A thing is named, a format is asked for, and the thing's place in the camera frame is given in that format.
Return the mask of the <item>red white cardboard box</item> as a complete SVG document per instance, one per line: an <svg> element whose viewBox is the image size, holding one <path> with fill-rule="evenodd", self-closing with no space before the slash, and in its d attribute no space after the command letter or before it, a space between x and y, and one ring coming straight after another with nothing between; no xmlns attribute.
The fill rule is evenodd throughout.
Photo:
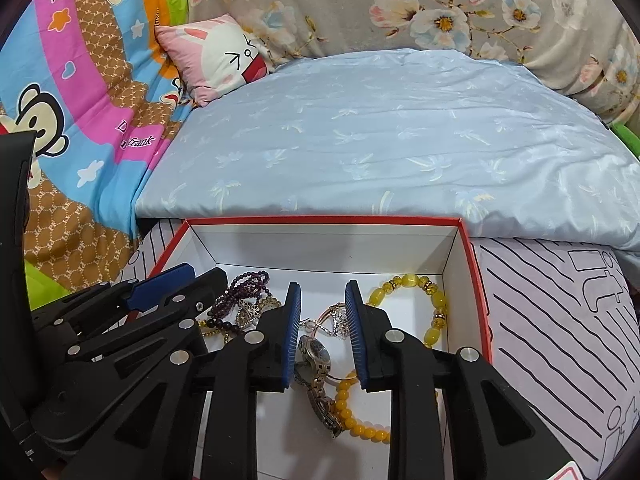
<svg viewBox="0 0 640 480"><path fill-rule="evenodd" d="M196 273L229 276L264 270L273 295L302 290L303 320L344 298L356 281L363 294L396 275L427 276L449 302L438 348L491 352L480 270L458 219L383 217L256 217L183 222L158 256L156 272L180 263ZM301 385L257 398L257 474L262 479L383 479L390 448L351 434L333 437Z"/></svg>

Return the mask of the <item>silver wrist watch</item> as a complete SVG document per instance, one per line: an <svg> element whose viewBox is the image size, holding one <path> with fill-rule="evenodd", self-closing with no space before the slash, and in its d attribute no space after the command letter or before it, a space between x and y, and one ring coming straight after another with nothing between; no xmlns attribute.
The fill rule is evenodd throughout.
<svg viewBox="0 0 640 480"><path fill-rule="evenodd" d="M317 338L307 335L299 337L297 349L302 359L294 364L294 378L306 388L309 404L324 428L337 438L343 425L335 401L326 394L326 378L331 371L329 352Z"/></svg>

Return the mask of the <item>grey striped bed sheet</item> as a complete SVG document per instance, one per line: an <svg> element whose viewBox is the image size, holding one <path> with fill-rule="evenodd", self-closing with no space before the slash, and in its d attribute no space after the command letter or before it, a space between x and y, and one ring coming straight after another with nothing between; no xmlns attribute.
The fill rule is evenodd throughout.
<svg viewBox="0 0 640 480"><path fill-rule="evenodd" d="M520 226L496 217L306 214L460 220L484 289L491 342L483 356L528 401L570 454L572 479L617 465L639 421L639 325L629 287L639 254L610 233ZM183 222L164 220L122 277L144 280Z"/></svg>

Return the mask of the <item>colourful monkey cartoon blanket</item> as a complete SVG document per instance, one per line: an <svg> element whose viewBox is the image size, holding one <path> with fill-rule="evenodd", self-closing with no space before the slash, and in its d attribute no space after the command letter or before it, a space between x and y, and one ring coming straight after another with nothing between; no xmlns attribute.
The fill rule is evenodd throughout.
<svg viewBox="0 0 640 480"><path fill-rule="evenodd" d="M1 49L1 130L35 133L24 260L39 308L112 282L134 205L192 104L155 29L188 0L32 0Z"/></svg>

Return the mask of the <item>pink bunny pillow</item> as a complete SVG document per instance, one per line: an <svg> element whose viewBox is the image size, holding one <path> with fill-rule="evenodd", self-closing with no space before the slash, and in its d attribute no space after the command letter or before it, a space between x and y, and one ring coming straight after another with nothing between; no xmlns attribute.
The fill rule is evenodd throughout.
<svg viewBox="0 0 640 480"><path fill-rule="evenodd" d="M155 37L197 106L268 74L258 41L229 14L183 25L158 25Z"/></svg>

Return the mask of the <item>light blue quilt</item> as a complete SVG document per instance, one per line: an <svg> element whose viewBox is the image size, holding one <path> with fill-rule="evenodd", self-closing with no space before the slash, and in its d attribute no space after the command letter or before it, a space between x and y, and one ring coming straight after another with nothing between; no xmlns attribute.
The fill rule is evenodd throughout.
<svg viewBox="0 0 640 480"><path fill-rule="evenodd" d="M513 64L393 50L298 61L194 110L139 217L463 219L475 236L639 248L639 164Z"/></svg>

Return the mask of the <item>green plastic object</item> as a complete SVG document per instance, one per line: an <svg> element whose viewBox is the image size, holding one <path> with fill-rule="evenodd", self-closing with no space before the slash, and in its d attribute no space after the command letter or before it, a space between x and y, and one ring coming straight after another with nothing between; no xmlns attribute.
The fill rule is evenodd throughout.
<svg viewBox="0 0 640 480"><path fill-rule="evenodd" d="M640 138L633 133L628 127L621 124L611 126L611 130L626 145L634 156L640 158Z"/></svg>

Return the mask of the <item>grey floral blanket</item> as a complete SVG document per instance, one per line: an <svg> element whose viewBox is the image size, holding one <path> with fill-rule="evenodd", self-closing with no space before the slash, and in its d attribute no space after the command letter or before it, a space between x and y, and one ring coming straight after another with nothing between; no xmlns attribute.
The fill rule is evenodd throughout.
<svg viewBox="0 0 640 480"><path fill-rule="evenodd" d="M639 40L613 0L189 0L229 14L273 64L346 52L452 49L524 65L609 125L639 125Z"/></svg>

